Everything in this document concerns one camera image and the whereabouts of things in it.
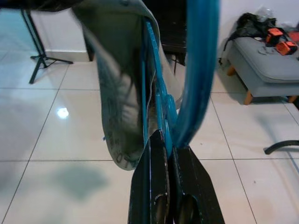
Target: tile grout line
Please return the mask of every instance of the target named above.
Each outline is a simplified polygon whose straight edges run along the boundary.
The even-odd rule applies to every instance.
[[[199,159],[200,161],[229,161],[229,160],[299,160],[299,157],[295,158],[249,158],[249,159]],[[93,161],[113,161],[113,160],[76,160],[76,159],[66,159],[66,160],[30,160],[30,162],[93,162]],[[0,160],[1,162],[28,162],[28,160]]]
[[[22,88],[22,87],[18,87],[18,88],[15,88],[15,87],[0,87],[0,90],[70,90],[70,91],[100,91],[99,89],[96,90],[96,89],[49,89],[49,88]]]
[[[293,114],[289,111],[289,109],[287,108],[287,106],[283,103],[283,105],[285,106],[285,108],[287,109],[287,111],[290,113],[290,115],[292,116],[292,118],[295,120],[295,122],[297,123],[297,125],[299,126],[298,121],[294,118]]]
[[[38,143],[38,140],[39,140],[39,138],[40,138],[40,136],[41,136],[41,133],[42,133],[42,131],[43,131],[43,127],[45,126],[45,124],[46,124],[46,122],[47,122],[48,116],[49,116],[49,114],[50,114],[50,111],[51,111],[51,109],[52,109],[52,106],[54,105],[54,102],[55,102],[55,100],[56,100],[56,97],[57,97],[57,95],[58,95],[58,92],[59,92],[59,89],[57,90],[56,95],[55,95],[55,97],[54,97],[54,99],[53,99],[53,101],[52,101],[52,104],[51,104],[51,106],[50,106],[50,108],[49,108],[49,111],[48,111],[48,114],[47,114],[47,116],[46,116],[46,119],[45,119],[45,121],[44,121],[44,123],[43,123],[43,126],[42,126],[42,128],[41,128],[41,131],[40,131],[39,134],[38,134],[38,137],[37,137],[37,139],[36,139],[36,142],[35,142],[35,144],[34,144],[34,147],[33,147],[32,151],[31,151],[30,157],[29,157],[28,160],[27,160],[27,163],[26,163],[26,166],[25,166],[25,168],[24,168],[24,171],[23,171],[23,173],[22,173],[22,175],[21,175],[21,178],[20,178],[20,180],[19,180],[19,183],[18,183],[18,185],[17,185],[17,187],[16,187],[16,189],[15,189],[15,191],[14,191],[13,197],[12,197],[12,199],[11,199],[11,201],[10,201],[10,203],[9,203],[9,206],[8,206],[6,212],[5,212],[5,215],[4,215],[4,217],[3,217],[3,220],[2,220],[2,222],[1,222],[1,224],[4,224],[5,218],[6,218],[7,214],[8,214],[8,211],[9,211],[9,209],[10,209],[10,207],[11,207],[11,204],[13,203],[14,197],[15,197],[15,195],[16,195],[18,189],[19,189],[20,183],[21,183],[21,181],[22,181],[22,179],[23,179],[23,176],[24,176],[24,174],[25,174],[25,172],[26,172],[26,169],[27,169],[27,167],[28,167],[28,164],[30,163],[30,159],[31,159],[31,157],[32,157],[32,155],[33,155],[33,152],[34,152],[34,150],[35,150],[35,148],[36,148],[36,145],[37,145],[37,143]]]
[[[295,167],[295,169],[296,169],[297,172],[299,173],[299,167],[298,167],[298,165],[296,164],[296,162],[294,161],[294,159],[293,159],[291,153],[290,153],[290,152],[287,152],[287,153],[288,153],[289,157],[291,158],[291,161],[292,161],[293,166]]]
[[[222,129],[222,132],[223,132],[223,135],[224,135],[224,138],[225,138],[226,144],[227,144],[227,146],[228,146],[229,152],[230,152],[230,154],[231,154],[231,156],[232,156],[232,160],[233,160],[233,162],[234,162],[235,169],[236,169],[236,171],[237,171],[237,174],[238,174],[238,176],[239,176],[239,179],[240,179],[241,185],[242,185],[242,187],[243,187],[243,190],[244,190],[245,196],[246,196],[246,198],[247,198],[247,202],[248,202],[248,204],[249,204],[249,207],[250,207],[251,213],[252,213],[252,215],[253,215],[254,221],[255,221],[255,222],[256,222],[256,224],[257,224],[256,217],[255,217],[255,215],[254,215],[254,213],[253,213],[253,210],[252,210],[252,207],[251,207],[251,204],[250,204],[249,198],[248,198],[248,196],[247,196],[247,193],[246,193],[246,190],[245,190],[245,188],[244,188],[244,185],[243,185],[243,182],[242,182],[241,176],[240,176],[240,174],[239,174],[239,171],[238,171],[237,165],[236,165],[236,163],[235,163],[235,160],[234,160],[233,154],[232,154],[232,152],[231,152],[231,150],[230,150],[230,146],[229,146],[229,144],[228,144],[228,140],[227,140],[227,138],[226,138],[226,135],[225,135],[225,133],[224,133],[224,129],[223,129],[223,127],[222,127],[222,124],[221,124],[221,122],[220,122],[220,118],[219,118],[219,116],[218,116],[218,112],[217,112],[217,110],[216,110],[216,107],[215,107],[215,105],[214,105],[214,102],[213,102],[213,100],[212,100],[212,97],[210,97],[210,99],[211,99],[211,102],[212,102],[212,104],[213,104],[214,110],[215,110],[215,112],[216,112],[216,115],[217,115],[217,118],[218,118],[218,121],[219,121],[220,127],[221,127],[221,129]]]
[[[243,95],[246,94],[246,92],[211,92],[211,93],[221,93],[221,94],[223,94],[223,93],[226,93],[226,94],[243,94]]]
[[[0,59],[0,62],[6,57],[6,55],[9,53],[9,50],[5,52],[4,56]]]

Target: black tripod stand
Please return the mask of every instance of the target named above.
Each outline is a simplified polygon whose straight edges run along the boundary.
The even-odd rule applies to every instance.
[[[39,37],[37,29],[36,29],[36,27],[34,25],[34,22],[32,20],[30,11],[21,9],[21,14],[22,14],[22,17],[23,17],[23,19],[26,23],[27,29],[28,29],[28,31],[31,35],[33,43],[36,47],[36,50],[38,52],[38,56],[31,56],[30,57],[31,59],[37,59],[36,67],[35,67],[35,69],[32,73],[31,79],[29,81],[30,84],[34,83],[37,71],[40,69],[41,64],[43,64],[43,69],[48,68],[50,65],[52,65],[53,63],[55,63],[57,61],[58,62],[65,62],[65,63],[68,63],[68,64],[73,64],[73,62],[70,62],[70,61],[61,60],[61,59],[57,59],[57,58],[53,58],[53,57],[47,57],[44,46],[43,46],[43,43],[42,43],[42,40]],[[47,60],[53,60],[53,62],[50,63],[50,64],[47,64],[46,63]]]

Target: wooden leg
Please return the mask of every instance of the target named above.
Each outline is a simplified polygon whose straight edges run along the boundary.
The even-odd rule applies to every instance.
[[[291,96],[291,97],[289,97],[288,102],[289,103],[294,103],[294,101],[297,99],[297,97],[298,96]]]
[[[251,95],[251,92],[248,90],[246,98],[244,100],[244,105],[249,105],[252,101],[253,96]]]
[[[228,76],[233,76],[235,74],[235,68],[231,65],[228,69]]]

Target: dark furniture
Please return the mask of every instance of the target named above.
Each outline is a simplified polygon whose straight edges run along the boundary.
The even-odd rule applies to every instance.
[[[175,55],[185,65],[186,56],[186,0],[143,0],[157,19],[160,39],[166,54]]]

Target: black stand base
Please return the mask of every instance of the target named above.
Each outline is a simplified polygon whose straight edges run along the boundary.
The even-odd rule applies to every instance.
[[[278,142],[272,146],[270,146],[269,148],[265,149],[265,153],[267,155],[273,153],[275,150],[285,147],[285,146],[299,146],[299,140],[288,140],[288,141],[281,141]]]
[[[53,57],[47,57],[47,56],[43,56],[43,55],[31,56],[30,58],[31,59],[37,59],[37,64],[36,64],[36,67],[34,68],[32,76],[30,78],[29,84],[33,84],[34,83],[34,80],[36,78],[38,70],[40,69],[41,64],[43,64],[43,69],[48,68],[54,62],[64,62],[64,63],[68,63],[68,64],[73,64],[73,62],[70,62],[70,61],[61,60],[61,59],[57,59],[57,58],[53,58]],[[46,60],[54,60],[54,62],[52,62],[51,64],[47,65],[46,62],[45,62]]]

